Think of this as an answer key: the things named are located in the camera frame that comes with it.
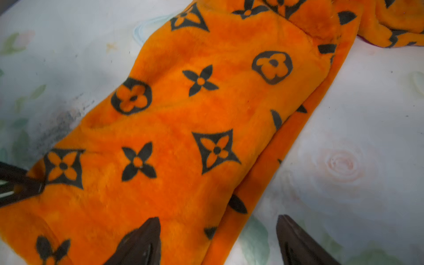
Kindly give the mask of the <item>orange patterned plush pillowcase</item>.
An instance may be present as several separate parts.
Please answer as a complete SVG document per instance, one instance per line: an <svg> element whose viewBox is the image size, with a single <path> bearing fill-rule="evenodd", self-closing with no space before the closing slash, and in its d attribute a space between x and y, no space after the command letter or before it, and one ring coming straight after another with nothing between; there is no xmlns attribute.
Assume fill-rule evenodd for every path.
<svg viewBox="0 0 424 265"><path fill-rule="evenodd" d="M159 265L222 265L355 38L422 46L423 1L193 1L1 208L29 265L105 265L161 224Z"/></svg>

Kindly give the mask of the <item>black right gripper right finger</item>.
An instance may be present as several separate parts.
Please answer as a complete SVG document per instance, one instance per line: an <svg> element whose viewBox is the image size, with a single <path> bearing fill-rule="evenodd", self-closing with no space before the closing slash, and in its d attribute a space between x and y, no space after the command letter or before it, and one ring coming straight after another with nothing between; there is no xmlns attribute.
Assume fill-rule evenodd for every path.
<svg viewBox="0 0 424 265"><path fill-rule="evenodd" d="M276 233L285 265L340 265L290 216L278 217Z"/></svg>

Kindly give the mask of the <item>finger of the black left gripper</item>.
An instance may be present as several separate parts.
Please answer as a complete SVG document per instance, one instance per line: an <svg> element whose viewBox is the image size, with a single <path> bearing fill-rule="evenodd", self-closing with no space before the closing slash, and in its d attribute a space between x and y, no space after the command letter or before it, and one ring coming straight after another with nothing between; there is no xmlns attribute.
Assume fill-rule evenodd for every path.
<svg viewBox="0 0 424 265"><path fill-rule="evenodd" d="M28 171L1 162L1 208L40 195L46 179L27 176Z"/></svg>

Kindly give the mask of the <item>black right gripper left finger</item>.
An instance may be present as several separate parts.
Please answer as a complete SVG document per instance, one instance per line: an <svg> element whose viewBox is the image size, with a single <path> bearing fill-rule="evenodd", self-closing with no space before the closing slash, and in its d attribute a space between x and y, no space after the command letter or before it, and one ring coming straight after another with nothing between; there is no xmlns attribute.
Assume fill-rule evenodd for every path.
<svg viewBox="0 0 424 265"><path fill-rule="evenodd" d="M161 224L150 218L124 236L105 265L159 265L161 263Z"/></svg>

